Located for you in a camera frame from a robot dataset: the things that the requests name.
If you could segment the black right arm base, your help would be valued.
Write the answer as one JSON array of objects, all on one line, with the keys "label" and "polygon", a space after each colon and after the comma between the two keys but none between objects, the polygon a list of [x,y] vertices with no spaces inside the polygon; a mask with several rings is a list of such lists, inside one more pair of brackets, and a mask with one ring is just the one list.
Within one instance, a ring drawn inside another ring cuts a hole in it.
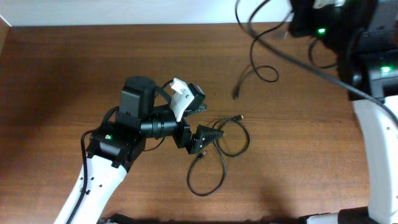
[{"label": "black right arm base", "polygon": [[377,224],[369,217],[367,207],[342,209],[338,213],[319,213],[300,217],[303,224]]}]

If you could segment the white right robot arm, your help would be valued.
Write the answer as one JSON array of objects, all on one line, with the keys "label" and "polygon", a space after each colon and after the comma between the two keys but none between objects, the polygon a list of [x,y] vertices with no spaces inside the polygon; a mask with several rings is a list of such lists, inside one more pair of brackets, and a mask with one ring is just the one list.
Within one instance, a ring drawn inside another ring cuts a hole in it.
[{"label": "white right robot arm", "polygon": [[397,222],[396,1],[291,0],[294,37],[312,36],[337,56],[338,76],[352,86],[369,169],[365,207],[312,215],[309,223]]}]

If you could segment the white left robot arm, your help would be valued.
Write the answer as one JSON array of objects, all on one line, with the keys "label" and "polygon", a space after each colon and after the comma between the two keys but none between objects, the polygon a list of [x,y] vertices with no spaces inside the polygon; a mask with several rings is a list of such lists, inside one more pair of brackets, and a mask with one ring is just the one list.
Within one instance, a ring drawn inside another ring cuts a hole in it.
[{"label": "white left robot arm", "polygon": [[174,78],[174,95],[148,77],[129,77],[119,106],[81,137],[83,165],[56,223],[96,223],[108,200],[144,152],[147,139],[173,137],[176,146],[198,154],[224,132],[199,125],[192,133],[185,117],[205,110],[199,86]]}]

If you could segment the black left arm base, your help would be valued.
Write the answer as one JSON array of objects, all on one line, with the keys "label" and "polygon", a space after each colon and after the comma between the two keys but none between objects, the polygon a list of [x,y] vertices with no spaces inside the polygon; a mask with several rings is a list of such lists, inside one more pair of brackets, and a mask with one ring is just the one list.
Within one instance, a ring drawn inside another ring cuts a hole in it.
[{"label": "black left arm base", "polygon": [[139,224],[139,222],[131,217],[115,213],[110,217],[101,217],[97,224]]}]

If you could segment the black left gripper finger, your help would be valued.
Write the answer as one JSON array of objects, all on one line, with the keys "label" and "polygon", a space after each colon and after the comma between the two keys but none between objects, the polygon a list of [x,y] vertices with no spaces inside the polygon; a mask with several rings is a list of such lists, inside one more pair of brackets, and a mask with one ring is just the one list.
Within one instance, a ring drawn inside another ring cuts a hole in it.
[{"label": "black left gripper finger", "polygon": [[186,109],[184,111],[183,117],[191,116],[197,113],[202,113],[206,111],[207,105],[206,104],[201,104],[197,109]]},{"label": "black left gripper finger", "polygon": [[188,142],[187,152],[189,154],[198,154],[207,145],[219,140],[224,136],[224,131],[210,128],[208,126],[198,125],[196,133]]}]

